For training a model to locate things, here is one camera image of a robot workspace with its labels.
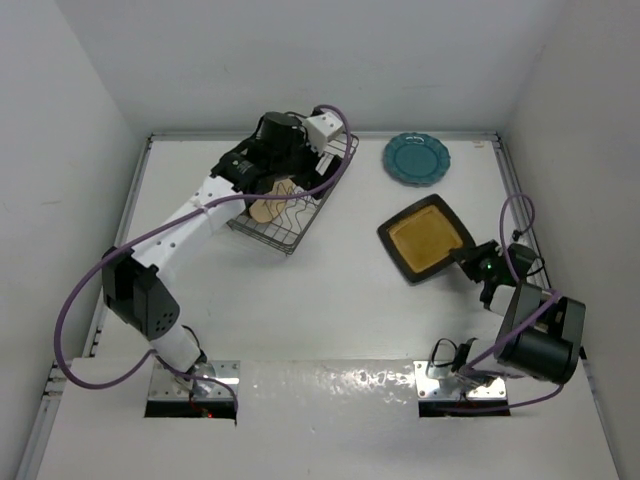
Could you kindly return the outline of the tan bird plate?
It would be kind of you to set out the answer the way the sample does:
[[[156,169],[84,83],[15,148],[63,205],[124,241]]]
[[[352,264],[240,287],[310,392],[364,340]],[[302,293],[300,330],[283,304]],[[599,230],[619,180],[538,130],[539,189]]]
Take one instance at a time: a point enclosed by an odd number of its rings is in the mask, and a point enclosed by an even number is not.
[[[291,179],[276,181],[270,196],[291,196],[302,193],[303,189],[296,185]],[[256,200],[249,207],[249,217],[258,224],[266,224],[274,222],[285,211],[287,207],[292,207],[296,203],[296,199],[276,199],[276,200]]]

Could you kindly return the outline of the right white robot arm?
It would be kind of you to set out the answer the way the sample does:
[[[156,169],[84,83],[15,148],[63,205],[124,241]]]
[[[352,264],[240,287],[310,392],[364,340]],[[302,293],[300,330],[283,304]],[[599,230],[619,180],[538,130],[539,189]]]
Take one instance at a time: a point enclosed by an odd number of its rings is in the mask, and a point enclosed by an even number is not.
[[[453,249],[450,256],[470,280],[483,285],[484,307],[491,305],[499,287],[514,289],[489,353],[471,360],[473,342],[469,340],[456,350],[451,371],[467,377],[525,374],[566,384],[580,357],[586,306],[566,296],[553,299],[528,282],[529,270],[539,256],[525,245],[513,243],[503,250],[489,241]]]

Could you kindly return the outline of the black square amber plate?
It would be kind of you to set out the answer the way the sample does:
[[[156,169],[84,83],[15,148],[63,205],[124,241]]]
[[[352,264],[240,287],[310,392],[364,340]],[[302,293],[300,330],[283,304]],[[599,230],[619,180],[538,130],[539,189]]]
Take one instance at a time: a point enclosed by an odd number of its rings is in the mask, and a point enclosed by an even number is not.
[[[386,253],[409,285],[420,284],[455,260],[450,252],[476,242],[438,194],[409,205],[377,228]]]

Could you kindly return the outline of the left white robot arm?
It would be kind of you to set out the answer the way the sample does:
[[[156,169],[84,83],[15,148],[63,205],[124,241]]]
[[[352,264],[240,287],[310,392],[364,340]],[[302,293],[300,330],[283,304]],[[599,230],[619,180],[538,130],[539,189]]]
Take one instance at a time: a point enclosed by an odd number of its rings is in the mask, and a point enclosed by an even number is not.
[[[107,253],[101,269],[106,306],[172,369],[196,372],[206,356],[179,322],[180,306],[170,292],[178,270],[249,205],[270,196],[286,202],[304,191],[322,195],[322,185],[344,162],[333,157],[324,172],[318,172],[317,165],[327,145],[344,130],[344,120],[326,108],[306,118],[265,113],[256,130],[224,153],[201,186],[167,219],[167,230]]]

